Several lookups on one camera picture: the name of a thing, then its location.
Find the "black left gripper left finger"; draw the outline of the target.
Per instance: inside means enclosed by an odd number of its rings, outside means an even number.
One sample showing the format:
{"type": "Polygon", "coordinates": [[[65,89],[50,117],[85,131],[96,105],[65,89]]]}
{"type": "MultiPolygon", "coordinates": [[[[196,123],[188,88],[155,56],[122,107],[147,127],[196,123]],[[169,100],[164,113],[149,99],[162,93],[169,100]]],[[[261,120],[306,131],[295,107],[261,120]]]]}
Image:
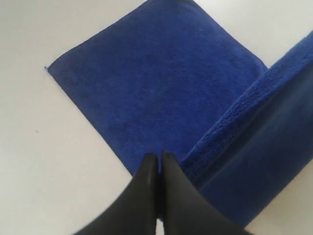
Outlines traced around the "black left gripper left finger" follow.
{"type": "Polygon", "coordinates": [[[77,235],[154,235],[158,211],[158,157],[144,155],[130,183],[97,218],[77,235]]]}

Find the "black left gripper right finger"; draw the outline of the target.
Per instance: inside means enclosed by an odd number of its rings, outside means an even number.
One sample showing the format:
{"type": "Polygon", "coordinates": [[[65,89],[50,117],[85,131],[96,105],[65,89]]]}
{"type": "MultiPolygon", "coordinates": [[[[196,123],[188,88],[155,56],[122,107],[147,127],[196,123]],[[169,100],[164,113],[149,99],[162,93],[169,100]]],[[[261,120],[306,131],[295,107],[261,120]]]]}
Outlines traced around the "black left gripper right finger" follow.
{"type": "Polygon", "coordinates": [[[163,226],[166,235],[246,235],[196,190],[174,154],[162,153],[163,226]]]}

